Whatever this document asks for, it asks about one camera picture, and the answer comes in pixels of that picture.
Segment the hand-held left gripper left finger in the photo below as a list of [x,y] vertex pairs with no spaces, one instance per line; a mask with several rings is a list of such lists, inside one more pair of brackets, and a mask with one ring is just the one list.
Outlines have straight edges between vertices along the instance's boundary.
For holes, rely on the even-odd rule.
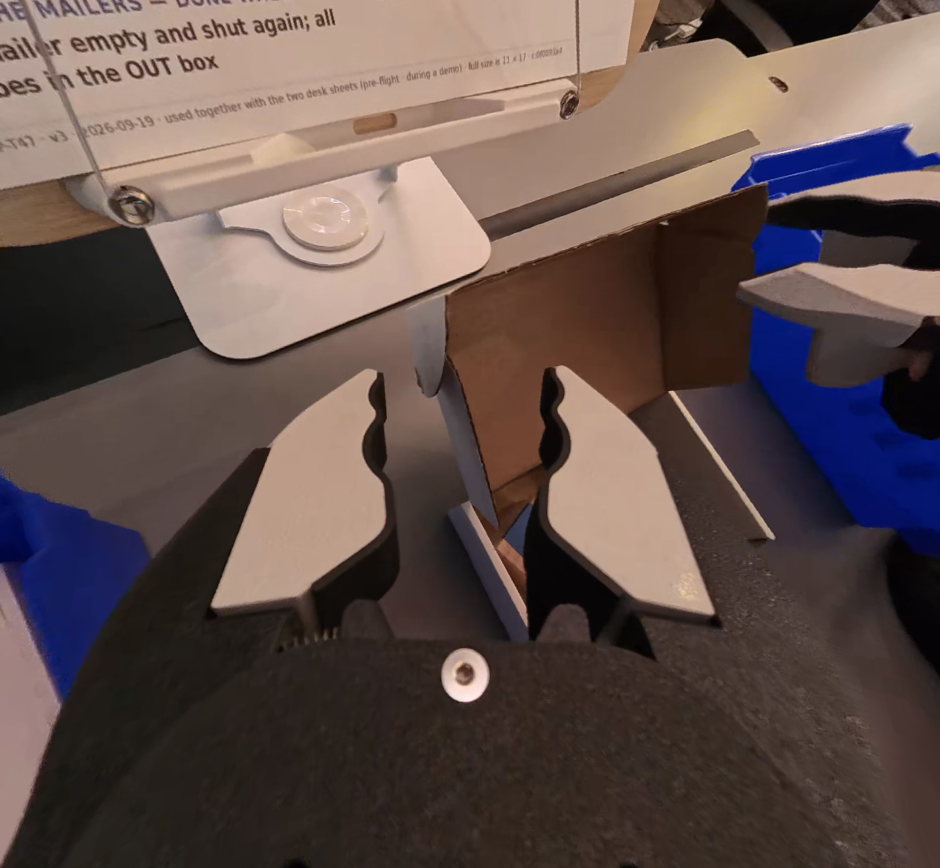
[[365,369],[269,445],[210,607],[221,616],[291,610],[309,633],[394,584],[400,546],[384,472],[383,374]]

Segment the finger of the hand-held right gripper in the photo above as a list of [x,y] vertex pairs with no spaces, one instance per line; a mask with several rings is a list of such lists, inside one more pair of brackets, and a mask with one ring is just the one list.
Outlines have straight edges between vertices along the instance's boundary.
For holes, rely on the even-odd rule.
[[770,203],[766,226],[821,241],[818,253],[787,253],[765,273],[805,262],[938,271],[939,173],[883,173],[809,189]]
[[854,388],[939,349],[939,275],[888,263],[799,263],[741,282],[738,298],[814,331],[805,377]]

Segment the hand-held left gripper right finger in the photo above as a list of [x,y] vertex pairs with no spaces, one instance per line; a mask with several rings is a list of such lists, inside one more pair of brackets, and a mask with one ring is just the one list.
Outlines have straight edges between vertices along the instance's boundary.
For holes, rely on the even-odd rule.
[[645,643],[645,617],[718,627],[651,440],[566,366],[545,369],[540,416],[545,478],[524,534],[529,639],[567,605],[606,644]]

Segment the blue plastic bin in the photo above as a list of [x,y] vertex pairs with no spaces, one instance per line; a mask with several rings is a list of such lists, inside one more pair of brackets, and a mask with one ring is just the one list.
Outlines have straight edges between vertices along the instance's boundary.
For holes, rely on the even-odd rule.
[[[908,143],[909,122],[757,154],[732,191],[765,184],[771,203],[853,180],[938,166]],[[805,451],[860,525],[890,529],[912,551],[939,551],[937,440],[907,434],[882,407],[880,379],[849,389],[810,383],[809,328],[756,310],[749,366]]]
[[1,561],[60,699],[150,562],[142,536],[1,479]]

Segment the white cardboard mailer box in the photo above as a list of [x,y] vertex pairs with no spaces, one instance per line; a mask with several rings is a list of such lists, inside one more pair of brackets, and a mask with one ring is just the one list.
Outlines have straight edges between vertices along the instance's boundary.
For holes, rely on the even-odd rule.
[[529,640],[524,534],[544,478],[546,368],[566,366],[641,429],[700,559],[772,533],[679,393],[743,381],[769,207],[756,185],[585,241],[411,311],[417,380],[444,417],[467,501],[449,512],[510,638]]

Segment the white printed instruction sheet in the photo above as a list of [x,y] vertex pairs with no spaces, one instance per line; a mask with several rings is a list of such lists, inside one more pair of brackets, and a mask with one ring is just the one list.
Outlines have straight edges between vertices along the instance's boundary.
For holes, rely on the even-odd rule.
[[2,189],[625,63],[635,0],[1,0]]

